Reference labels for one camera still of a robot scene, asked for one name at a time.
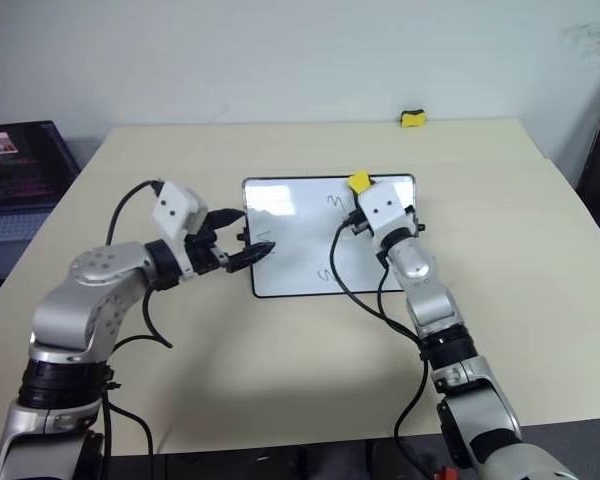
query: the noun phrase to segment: laptop keyboard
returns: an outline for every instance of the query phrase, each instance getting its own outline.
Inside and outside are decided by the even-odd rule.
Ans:
[[[49,212],[0,215],[0,242],[31,240]]]

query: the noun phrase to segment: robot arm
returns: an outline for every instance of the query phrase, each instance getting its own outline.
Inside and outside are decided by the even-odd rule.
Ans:
[[[359,208],[350,223],[354,232],[371,229],[374,253],[391,266],[406,294],[422,357],[445,396],[438,415],[454,461],[485,480],[577,480],[547,452],[522,442],[513,408],[439,282],[434,258],[418,241],[415,210],[402,208],[388,182],[368,182],[357,193]]]
[[[125,314],[150,288],[172,288],[219,267],[234,272],[267,255],[272,242],[235,255],[216,247],[214,230],[243,215],[209,212],[194,192],[166,182],[153,212],[161,240],[99,247],[73,261],[35,310],[29,362],[0,441],[0,480],[98,477],[102,436],[89,427],[113,378],[107,360]]]

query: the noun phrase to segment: white wall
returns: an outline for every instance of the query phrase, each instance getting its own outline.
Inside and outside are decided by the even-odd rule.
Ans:
[[[0,0],[0,121],[87,156],[118,124],[518,116],[570,181],[600,0]]]

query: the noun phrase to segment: laptop screen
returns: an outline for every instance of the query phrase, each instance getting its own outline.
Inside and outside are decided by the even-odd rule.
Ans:
[[[77,174],[53,122],[0,125],[0,207],[55,204]]]

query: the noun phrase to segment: beige tabletop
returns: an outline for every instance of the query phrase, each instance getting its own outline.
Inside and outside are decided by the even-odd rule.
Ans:
[[[516,120],[127,127],[111,132],[0,290],[0,433],[36,304],[73,257],[104,242],[130,187],[159,176],[211,208],[239,208],[245,177],[359,168],[416,176],[421,239],[522,423],[600,417],[600,231]],[[157,238],[153,201],[143,192],[129,203],[114,241]],[[239,228],[219,245],[239,248]],[[113,401],[149,422],[158,450],[390,435],[420,377],[414,347],[344,296],[257,299],[249,282],[247,271],[216,271],[154,295],[154,321],[175,348],[137,342],[111,358],[123,384]],[[387,305],[407,319],[401,294]],[[142,331],[136,307],[121,336]],[[438,432],[438,399],[429,385],[403,433]],[[114,454],[144,449],[139,428],[114,416]]]

